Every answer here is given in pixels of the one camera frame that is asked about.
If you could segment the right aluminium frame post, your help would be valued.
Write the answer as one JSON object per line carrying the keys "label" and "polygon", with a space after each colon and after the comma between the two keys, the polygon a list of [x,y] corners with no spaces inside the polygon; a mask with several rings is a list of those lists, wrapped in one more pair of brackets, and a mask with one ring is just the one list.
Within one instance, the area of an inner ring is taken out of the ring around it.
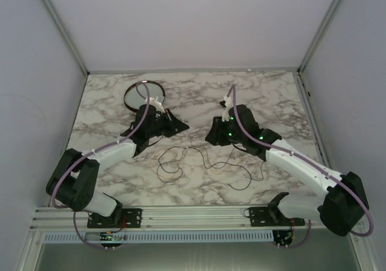
{"label": "right aluminium frame post", "polygon": [[320,25],[308,47],[308,49],[305,52],[304,57],[302,58],[302,61],[297,68],[297,72],[299,76],[301,76],[309,64],[311,63],[312,58],[314,57],[319,45],[321,44],[324,36],[326,35],[332,21],[334,20],[335,15],[337,14],[339,8],[341,7],[344,0],[332,0],[331,4],[329,5],[327,12],[324,14]]}

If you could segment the aluminium frame rail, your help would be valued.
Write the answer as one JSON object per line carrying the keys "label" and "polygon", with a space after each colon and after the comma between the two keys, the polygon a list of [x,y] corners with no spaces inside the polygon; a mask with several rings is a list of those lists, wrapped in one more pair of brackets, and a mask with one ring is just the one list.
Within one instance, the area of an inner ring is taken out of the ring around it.
{"label": "aluminium frame rail", "polygon": [[326,167],[335,169],[335,166],[329,156],[325,139],[322,135],[321,125],[317,117],[316,108],[311,101],[311,93],[308,91],[306,83],[297,69],[293,71],[293,77],[309,122],[309,126],[311,128],[318,158],[320,159],[320,162]]}
{"label": "aluminium frame rail", "polygon": [[125,70],[94,70],[90,75],[114,74],[152,74],[175,72],[269,72],[269,71],[297,71],[297,67],[257,67],[257,68],[169,68],[169,69],[125,69]]}

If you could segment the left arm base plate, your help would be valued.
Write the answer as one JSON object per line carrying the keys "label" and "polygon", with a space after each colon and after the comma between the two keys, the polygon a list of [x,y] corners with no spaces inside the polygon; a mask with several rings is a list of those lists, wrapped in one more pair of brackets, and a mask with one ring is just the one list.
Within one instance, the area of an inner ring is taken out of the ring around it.
{"label": "left arm base plate", "polygon": [[104,217],[95,212],[91,213],[87,227],[89,229],[140,228],[141,222],[141,208],[119,208],[109,217]]}

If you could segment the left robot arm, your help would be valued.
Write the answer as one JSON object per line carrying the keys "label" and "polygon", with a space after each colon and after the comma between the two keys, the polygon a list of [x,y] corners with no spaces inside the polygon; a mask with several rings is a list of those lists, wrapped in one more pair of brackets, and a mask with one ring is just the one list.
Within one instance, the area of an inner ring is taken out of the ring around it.
{"label": "left robot arm", "polygon": [[105,169],[140,155],[153,137],[170,138],[189,129],[169,109],[142,105],[130,127],[114,142],[82,153],[73,148],[61,156],[47,185],[46,193],[74,212],[86,211],[96,225],[117,228],[123,223],[122,204],[96,191],[97,177]]}

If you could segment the aluminium back frame rail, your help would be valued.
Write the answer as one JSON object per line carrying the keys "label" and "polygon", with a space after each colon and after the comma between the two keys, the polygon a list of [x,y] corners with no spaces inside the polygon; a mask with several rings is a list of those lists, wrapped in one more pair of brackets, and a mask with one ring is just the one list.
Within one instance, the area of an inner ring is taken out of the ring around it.
{"label": "aluminium back frame rail", "polygon": [[297,71],[297,67],[257,67],[257,68],[169,68],[169,69],[125,69],[125,70],[94,70],[90,75],[114,74],[152,74],[175,72],[269,72],[269,71]]}

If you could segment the left controller board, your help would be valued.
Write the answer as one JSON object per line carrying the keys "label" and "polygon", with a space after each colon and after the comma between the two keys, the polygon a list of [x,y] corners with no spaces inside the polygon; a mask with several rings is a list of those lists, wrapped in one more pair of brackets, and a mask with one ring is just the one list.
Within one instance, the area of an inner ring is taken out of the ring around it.
{"label": "left controller board", "polygon": [[120,247],[123,242],[127,240],[126,233],[117,233],[117,232],[101,232],[100,233],[100,243],[105,251],[112,250],[115,251]]}

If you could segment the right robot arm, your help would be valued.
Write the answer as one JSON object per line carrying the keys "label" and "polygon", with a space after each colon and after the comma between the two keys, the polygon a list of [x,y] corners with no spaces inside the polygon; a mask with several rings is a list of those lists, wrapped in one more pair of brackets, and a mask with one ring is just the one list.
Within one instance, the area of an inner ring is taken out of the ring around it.
{"label": "right robot arm", "polygon": [[357,174],[342,174],[303,155],[278,133],[259,127],[251,110],[243,104],[214,117],[205,140],[214,146],[241,144],[248,154],[285,170],[315,193],[315,197],[278,194],[268,204],[268,217],[275,225],[308,219],[321,222],[332,233],[344,237],[369,213]]}

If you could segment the right aluminium frame rail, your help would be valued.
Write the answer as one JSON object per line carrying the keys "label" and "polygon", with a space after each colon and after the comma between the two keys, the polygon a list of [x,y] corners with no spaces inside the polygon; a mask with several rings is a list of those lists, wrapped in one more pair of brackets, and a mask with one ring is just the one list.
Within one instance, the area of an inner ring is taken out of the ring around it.
{"label": "right aluminium frame rail", "polygon": [[320,162],[326,167],[335,169],[335,166],[329,156],[325,139],[322,135],[321,125],[317,117],[316,108],[311,101],[311,93],[308,91],[306,83],[297,69],[293,71],[293,77],[309,122],[309,126],[311,128],[318,158],[320,159]]}

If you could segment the front aluminium rail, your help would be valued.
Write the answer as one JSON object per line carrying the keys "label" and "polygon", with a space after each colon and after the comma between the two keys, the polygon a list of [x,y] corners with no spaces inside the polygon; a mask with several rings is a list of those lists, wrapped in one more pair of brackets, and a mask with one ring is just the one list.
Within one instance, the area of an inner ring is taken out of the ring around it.
{"label": "front aluminium rail", "polygon": [[[252,229],[247,205],[143,206],[139,231]],[[72,231],[69,209],[37,208],[30,231]]]}

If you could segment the aluminium frame post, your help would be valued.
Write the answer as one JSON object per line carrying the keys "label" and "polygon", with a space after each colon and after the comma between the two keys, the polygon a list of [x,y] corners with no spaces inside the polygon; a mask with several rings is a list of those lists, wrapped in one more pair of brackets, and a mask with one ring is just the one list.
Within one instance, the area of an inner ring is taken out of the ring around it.
{"label": "aluminium frame post", "polygon": [[50,15],[55,27],[58,29],[66,46],[68,47],[68,50],[70,51],[73,58],[75,59],[79,69],[81,70],[83,75],[87,77],[90,74],[90,72],[86,66],[86,63],[82,58],[78,47],[76,46],[73,38],[71,37],[71,34],[67,29],[67,26],[65,25],[64,20],[62,19],[58,10],[56,9],[56,6],[54,5],[53,1],[52,0],[41,0],[41,1],[45,6],[46,10],[48,11],[48,14]]}
{"label": "aluminium frame post", "polygon": [[308,49],[305,52],[304,57],[302,58],[302,61],[297,68],[297,72],[299,76],[301,76],[309,64],[311,63],[312,58],[314,57],[319,45],[321,44],[324,36],[326,35],[332,21],[334,20],[335,15],[337,14],[339,8],[341,7],[344,0],[332,0],[331,4],[329,5],[327,12],[324,14],[320,25],[308,47]]}

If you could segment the left aluminium frame post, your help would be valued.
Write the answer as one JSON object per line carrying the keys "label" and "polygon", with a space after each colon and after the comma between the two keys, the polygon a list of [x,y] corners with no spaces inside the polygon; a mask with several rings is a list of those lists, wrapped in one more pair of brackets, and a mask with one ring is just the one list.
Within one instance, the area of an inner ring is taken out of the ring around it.
{"label": "left aluminium frame post", "polygon": [[48,14],[50,15],[55,27],[58,29],[66,46],[68,47],[68,50],[70,51],[73,58],[75,59],[79,69],[81,70],[83,75],[87,77],[90,74],[90,72],[86,66],[86,63],[82,58],[78,47],[76,46],[73,38],[71,37],[71,34],[67,29],[67,26],[65,25],[64,20],[62,19],[58,10],[56,9],[56,6],[54,5],[53,1],[52,0],[41,0],[41,1],[45,6],[46,10],[48,11]]}

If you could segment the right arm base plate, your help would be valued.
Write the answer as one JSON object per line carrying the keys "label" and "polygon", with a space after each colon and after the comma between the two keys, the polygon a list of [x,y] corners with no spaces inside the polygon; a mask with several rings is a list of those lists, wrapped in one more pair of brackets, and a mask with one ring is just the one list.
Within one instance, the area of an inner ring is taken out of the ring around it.
{"label": "right arm base plate", "polygon": [[252,227],[290,227],[306,224],[302,218],[286,218],[278,210],[270,209],[268,206],[249,207],[244,210],[243,215],[250,220]]}

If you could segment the round brown-rimmed white dish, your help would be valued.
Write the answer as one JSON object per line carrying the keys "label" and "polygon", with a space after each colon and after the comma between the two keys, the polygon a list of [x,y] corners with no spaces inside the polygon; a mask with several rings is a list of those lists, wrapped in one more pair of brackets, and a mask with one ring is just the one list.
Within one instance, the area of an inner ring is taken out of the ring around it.
{"label": "round brown-rimmed white dish", "polygon": [[145,104],[147,92],[145,86],[147,86],[150,97],[157,98],[157,100],[163,104],[166,98],[166,92],[161,84],[150,81],[142,80],[140,82],[133,83],[124,93],[124,104],[132,112],[137,112],[139,108]]}

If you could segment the controller board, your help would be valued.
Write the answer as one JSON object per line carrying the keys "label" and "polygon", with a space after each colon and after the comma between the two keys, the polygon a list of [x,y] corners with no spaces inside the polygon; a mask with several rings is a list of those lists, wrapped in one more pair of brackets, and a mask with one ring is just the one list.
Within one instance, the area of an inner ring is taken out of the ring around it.
{"label": "controller board", "polygon": [[112,250],[115,251],[120,247],[123,242],[127,240],[126,233],[117,233],[117,232],[101,232],[100,233],[100,243],[105,251]]}
{"label": "controller board", "polygon": [[277,249],[294,249],[297,247],[294,244],[294,229],[292,226],[289,229],[281,229],[273,231],[273,244]]}

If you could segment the right controller board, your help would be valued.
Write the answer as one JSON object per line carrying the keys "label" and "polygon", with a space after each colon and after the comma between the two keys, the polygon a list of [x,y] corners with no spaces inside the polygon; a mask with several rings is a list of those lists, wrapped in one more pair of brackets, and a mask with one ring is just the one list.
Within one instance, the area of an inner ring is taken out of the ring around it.
{"label": "right controller board", "polygon": [[292,226],[289,229],[281,229],[273,231],[273,244],[277,249],[294,249],[297,247],[294,244],[294,229]]}

